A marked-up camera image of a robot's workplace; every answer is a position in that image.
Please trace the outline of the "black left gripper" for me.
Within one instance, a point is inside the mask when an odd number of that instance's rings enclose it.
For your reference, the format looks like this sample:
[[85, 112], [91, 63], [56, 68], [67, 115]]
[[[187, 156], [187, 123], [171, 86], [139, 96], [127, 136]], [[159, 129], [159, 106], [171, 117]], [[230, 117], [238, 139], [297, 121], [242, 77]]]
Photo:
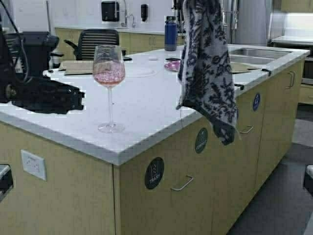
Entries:
[[67, 114], [84, 109], [85, 93], [79, 88], [55, 80], [32, 79], [11, 85], [13, 105], [41, 114]]

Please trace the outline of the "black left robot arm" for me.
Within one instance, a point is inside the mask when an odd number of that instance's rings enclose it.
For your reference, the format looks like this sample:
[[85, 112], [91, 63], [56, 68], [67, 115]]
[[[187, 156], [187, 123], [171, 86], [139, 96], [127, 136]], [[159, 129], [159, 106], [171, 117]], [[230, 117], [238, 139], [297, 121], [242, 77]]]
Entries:
[[44, 75], [59, 43], [45, 31], [0, 31], [0, 101], [35, 113], [83, 110], [84, 92]]

